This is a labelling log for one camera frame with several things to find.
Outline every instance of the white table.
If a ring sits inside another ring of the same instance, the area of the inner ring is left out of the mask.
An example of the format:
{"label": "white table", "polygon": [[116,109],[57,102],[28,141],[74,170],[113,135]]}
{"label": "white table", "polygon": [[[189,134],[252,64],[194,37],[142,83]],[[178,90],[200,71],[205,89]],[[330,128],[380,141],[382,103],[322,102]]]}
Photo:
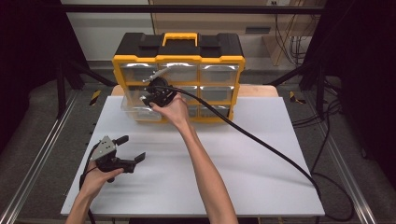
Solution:
{"label": "white table", "polygon": [[[121,96],[109,96],[62,209],[68,215],[78,194],[78,180],[92,146],[108,135],[130,140],[117,156],[133,160],[146,152],[133,174],[105,184],[91,210],[108,217],[202,217],[201,201],[188,151],[167,123],[139,123],[120,110]],[[238,97],[236,124],[276,148],[307,172],[308,168],[283,99]],[[239,217],[312,217],[324,211],[306,177],[267,148],[225,123],[194,124],[218,167]]]}

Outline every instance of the black curtain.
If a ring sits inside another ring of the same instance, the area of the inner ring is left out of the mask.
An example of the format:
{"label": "black curtain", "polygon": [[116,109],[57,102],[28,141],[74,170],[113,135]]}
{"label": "black curtain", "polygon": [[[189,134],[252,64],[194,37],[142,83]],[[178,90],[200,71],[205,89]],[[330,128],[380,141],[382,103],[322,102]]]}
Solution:
{"label": "black curtain", "polygon": [[395,27],[395,1],[356,1],[323,66],[327,76],[341,78],[341,100],[361,146],[396,188]]}
{"label": "black curtain", "polygon": [[[65,13],[41,10],[39,4],[59,0],[3,0],[0,3],[0,152],[19,126],[28,106],[29,92],[56,78],[60,62],[73,60],[88,67]],[[78,72],[65,75],[80,88]]]}

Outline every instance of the person's right hand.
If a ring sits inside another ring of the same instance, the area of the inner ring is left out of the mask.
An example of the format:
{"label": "person's right hand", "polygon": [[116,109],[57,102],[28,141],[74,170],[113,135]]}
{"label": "person's right hand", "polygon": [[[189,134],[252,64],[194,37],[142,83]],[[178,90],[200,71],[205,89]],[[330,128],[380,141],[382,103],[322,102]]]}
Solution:
{"label": "person's right hand", "polygon": [[150,103],[150,105],[154,111],[165,116],[178,129],[182,125],[190,123],[186,99],[182,98],[179,92],[169,105],[164,107],[160,107],[154,103]]}

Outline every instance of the hand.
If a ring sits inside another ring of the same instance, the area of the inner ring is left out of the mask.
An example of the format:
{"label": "hand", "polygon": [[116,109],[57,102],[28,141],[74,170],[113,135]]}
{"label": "hand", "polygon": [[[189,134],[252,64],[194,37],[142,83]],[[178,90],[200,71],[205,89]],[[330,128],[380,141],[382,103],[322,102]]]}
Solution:
{"label": "hand", "polygon": [[186,99],[182,98],[179,92],[169,105],[164,107],[157,106],[154,103],[150,103],[150,105],[154,111],[164,115],[178,129],[182,125],[190,123]]}
{"label": "hand", "polygon": [[79,192],[93,200],[99,194],[100,189],[107,182],[107,180],[121,174],[123,169],[121,168],[104,173],[96,167],[96,161],[90,161],[87,172],[88,173],[85,176],[84,184],[82,185]]}

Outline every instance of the clear plastic drawer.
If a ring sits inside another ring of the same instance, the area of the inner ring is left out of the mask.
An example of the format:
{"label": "clear plastic drawer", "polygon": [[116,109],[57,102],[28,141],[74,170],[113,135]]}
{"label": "clear plastic drawer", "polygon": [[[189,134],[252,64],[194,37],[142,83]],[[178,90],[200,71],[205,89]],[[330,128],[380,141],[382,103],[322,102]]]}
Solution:
{"label": "clear plastic drawer", "polygon": [[233,86],[228,87],[200,87],[201,98],[205,101],[230,102],[233,98]]}
{"label": "clear plastic drawer", "polygon": [[196,63],[162,63],[160,69],[168,69],[163,77],[168,81],[197,81],[198,66]]}
{"label": "clear plastic drawer", "polygon": [[201,64],[201,85],[234,85],[238,69],[238,64]]}
{"label": "clear plastic drawer", "polygon": [[[229,105],[212,105],[217,111],[220,112],[224,117],[228,117],[230,113]],[[217,118],[218,116],[209,110],[206,106],[200,105],[200,117],[201,118]]]}
{"label": "clear plastic drawer", "polygon": [[120,65],[125,81],[142,81],[158,70],[156,63],[122,63]]}
{"label": "clear plastic drawer", "polygon": [[[198,87],[197,86],[177,86],[177,88],[182,89],[194,96],[198,96]],[[186,98],[186,101],[192,101],[194,98],[190,97],[187,94],[181,94],[182,97]]]}
{"label": "clear plastic drawer", "polygon": [[189,105],[189,116],[190,118],[198,117],[198,105]]}
{"label": "clear plastic drawer", "polygon": [[142,95],[146,95],[145,87],[130,87],[122,99],[121,110],[134,120],[159,121],[162,115],[146,106],[141,100]]}

